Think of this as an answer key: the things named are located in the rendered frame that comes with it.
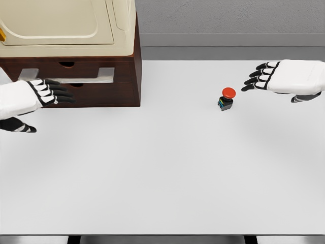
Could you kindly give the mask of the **red button emergency switch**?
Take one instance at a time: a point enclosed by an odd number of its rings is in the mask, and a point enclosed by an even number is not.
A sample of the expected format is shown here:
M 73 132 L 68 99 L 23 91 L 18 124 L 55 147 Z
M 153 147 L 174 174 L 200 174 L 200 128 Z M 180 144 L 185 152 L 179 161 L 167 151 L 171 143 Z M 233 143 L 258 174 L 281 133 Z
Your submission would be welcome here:
M 218 106 L 221 111 L 228 110 L 233 105 L 233 98 L 236 96 L 236 91 L 231 87 L 226 87 L 222 90 L 222 96 L 218 100 Z

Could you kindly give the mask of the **cream plastic appliance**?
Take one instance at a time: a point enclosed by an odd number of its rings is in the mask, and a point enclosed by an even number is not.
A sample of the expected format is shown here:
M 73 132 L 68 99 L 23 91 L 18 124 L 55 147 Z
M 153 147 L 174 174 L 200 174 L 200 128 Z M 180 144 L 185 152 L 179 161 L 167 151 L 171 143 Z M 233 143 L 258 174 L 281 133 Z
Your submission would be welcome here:
M 128 56 L 135 0 L 0 0 L 0 57 Z

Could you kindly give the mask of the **brown plain drawer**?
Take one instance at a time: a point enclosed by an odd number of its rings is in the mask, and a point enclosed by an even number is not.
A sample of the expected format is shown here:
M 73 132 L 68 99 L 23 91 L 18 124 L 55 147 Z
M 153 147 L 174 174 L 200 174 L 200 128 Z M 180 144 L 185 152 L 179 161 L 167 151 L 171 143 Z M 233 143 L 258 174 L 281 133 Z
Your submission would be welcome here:
M 58 103 L 48 108 L 139 107 L 140 97 L 132 83 L 63 84 L 75 103 Z

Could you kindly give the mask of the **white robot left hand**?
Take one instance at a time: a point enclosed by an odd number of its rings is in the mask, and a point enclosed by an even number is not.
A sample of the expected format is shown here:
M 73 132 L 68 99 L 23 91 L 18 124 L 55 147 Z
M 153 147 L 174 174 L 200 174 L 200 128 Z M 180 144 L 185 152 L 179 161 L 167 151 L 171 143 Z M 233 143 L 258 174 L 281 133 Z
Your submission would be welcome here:
M 73 94 L 50 79 L 18 80 L 0 85 L 0 130 L 35 133 L 36 128 L 15 116 L 58 103 L 75 103 Z

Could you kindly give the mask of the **brown wooden cabinet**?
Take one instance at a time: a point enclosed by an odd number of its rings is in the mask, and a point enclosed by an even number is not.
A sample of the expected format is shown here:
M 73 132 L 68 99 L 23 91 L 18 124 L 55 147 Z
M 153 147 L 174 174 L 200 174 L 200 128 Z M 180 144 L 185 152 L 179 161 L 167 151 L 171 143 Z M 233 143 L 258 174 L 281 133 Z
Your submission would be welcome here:
M 131 70 L 131 81 L 141 101 L 142 58 L 139 28 L 135 27 L 134 52 L 129 56 L 93 56 L 93 57 L 0 57 L 0 62 L 61 62 L 63 66 L 71 67 L 77 62 L 128 62 Z

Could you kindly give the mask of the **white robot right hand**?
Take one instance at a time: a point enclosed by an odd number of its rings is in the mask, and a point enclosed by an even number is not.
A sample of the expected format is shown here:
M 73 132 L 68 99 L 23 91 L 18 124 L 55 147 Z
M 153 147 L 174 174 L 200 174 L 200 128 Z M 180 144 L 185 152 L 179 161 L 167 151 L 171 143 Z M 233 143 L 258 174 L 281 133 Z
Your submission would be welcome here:
M 310 101 L 325 91 L 325 62 L 291 60 L 266 62 L 249 75 L 241 91 L 270 90 L 277 94 L 293 94 L 291 102 Z

